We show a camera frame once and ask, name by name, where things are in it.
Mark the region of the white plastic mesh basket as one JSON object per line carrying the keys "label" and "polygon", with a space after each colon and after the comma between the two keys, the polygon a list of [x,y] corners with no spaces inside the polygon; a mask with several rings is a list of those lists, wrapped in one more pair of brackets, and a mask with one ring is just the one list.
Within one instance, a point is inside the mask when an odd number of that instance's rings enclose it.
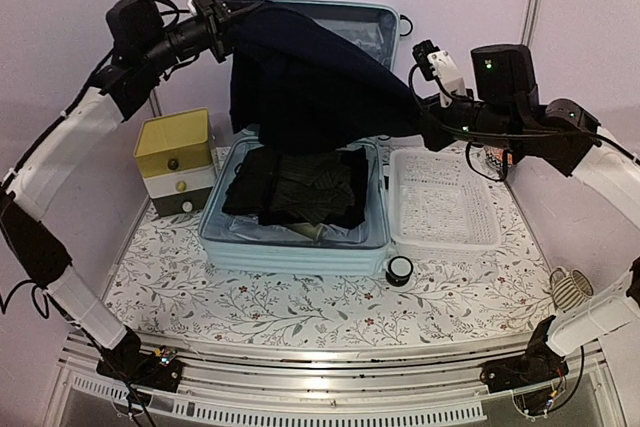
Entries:
{"label": "white plastic mesh basket", "polygon": [[406,257],[485,252],[501,243],[487,184],[453,153],[392,151],[388,216],[394,246]]}

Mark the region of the dark navy garment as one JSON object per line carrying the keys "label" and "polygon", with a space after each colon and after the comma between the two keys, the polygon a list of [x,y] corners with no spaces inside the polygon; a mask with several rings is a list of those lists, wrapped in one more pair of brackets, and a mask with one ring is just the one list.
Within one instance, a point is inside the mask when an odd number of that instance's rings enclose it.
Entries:
{"label": "dark navy garment", "polygon": [[230,123],[288,154],[409,137],[420,110],[392,71],[399,17],[385,6],[265,2],[228,31]]}

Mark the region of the light blue hard-shell suitcase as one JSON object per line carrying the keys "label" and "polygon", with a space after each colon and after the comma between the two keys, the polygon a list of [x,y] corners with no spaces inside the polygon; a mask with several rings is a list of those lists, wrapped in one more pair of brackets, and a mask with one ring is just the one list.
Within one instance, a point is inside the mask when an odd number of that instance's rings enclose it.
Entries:
{"label": "light blue hard-shell suitcase", "polygon": [[229,32],[231,147],[199,225],[210,265],[370,275],[390,242],[379,137],[418,131],[386,6],[264,1]]}

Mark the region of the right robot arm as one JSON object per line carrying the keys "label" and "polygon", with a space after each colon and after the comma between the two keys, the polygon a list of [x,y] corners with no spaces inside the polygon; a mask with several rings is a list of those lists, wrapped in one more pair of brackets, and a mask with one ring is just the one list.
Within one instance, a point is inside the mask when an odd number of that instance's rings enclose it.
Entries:
{"label": "right robot arm", "polygon": [[[437,152],[456,141],[544,160],[600,194],[633,225],[639,223],[639,159],[620,146],[584,108],[568,99],[540,103],[530,49],[494,44],[472,50],[478,97],[473,99],[451,56],[426,40],[412,49],[416,69],[437,83],[439,96],[417,101],[421,135]],[[639,265],[583,304],[551,315],[533,331],[524,353],[482,365],[490,392],[564,376],[566,357],[584,344],[637,320]]]}

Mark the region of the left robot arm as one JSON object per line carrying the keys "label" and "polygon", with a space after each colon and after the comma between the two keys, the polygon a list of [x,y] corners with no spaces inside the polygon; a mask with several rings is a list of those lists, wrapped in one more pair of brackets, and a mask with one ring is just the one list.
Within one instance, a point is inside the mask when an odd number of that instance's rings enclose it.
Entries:
{"label": "left robot arm", "polygon": [[119,0],[106,14],[111,51],[2,180],[1,232],[29,283],[86,332],[122,380],[138,381],[148,373],[141,341],[87,285],[42,219],[82,159],[129,120],[170,71],[204,51],[224,62],[232,53],[231,28],[252,9],[231,0],[189,0],[190,16],[182,20],[170,0]]}

